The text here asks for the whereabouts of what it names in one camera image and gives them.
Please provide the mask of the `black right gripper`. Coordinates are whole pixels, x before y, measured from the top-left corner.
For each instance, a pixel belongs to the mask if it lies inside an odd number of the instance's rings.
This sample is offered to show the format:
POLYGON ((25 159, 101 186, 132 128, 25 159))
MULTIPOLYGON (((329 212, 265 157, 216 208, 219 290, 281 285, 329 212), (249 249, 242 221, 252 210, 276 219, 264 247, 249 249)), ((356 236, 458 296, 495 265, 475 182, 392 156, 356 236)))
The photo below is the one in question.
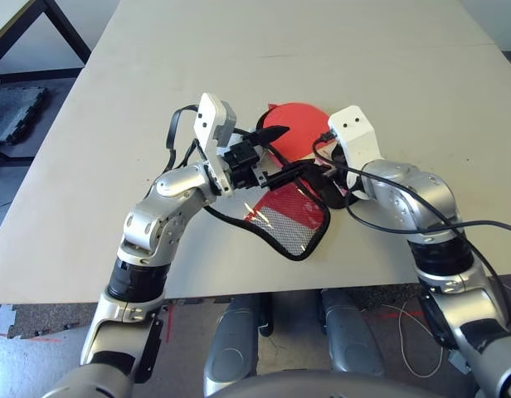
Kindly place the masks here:
POLYGON ((345 207, 344 199, 348 190, 343 177, 334 167, 318 165, 317 193, 327 207, 345 207))

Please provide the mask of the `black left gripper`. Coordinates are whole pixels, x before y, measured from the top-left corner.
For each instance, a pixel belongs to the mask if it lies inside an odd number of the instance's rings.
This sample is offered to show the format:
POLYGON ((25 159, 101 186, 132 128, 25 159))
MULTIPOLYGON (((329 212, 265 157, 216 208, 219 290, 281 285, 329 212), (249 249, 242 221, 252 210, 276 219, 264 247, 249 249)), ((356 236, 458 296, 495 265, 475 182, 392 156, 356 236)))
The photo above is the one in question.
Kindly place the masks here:
POLYGON ((272 144, 288 131, 289 128, 282 125, 256 129, 245 134, 244 141, 224 152, 222 159, 227 165, 226 174, 234 190, 253 187, 277 189, 316 169, 315 163, 289 163, 271 175, 261 170, 260 163, 265 153, 262 146, 272 144))

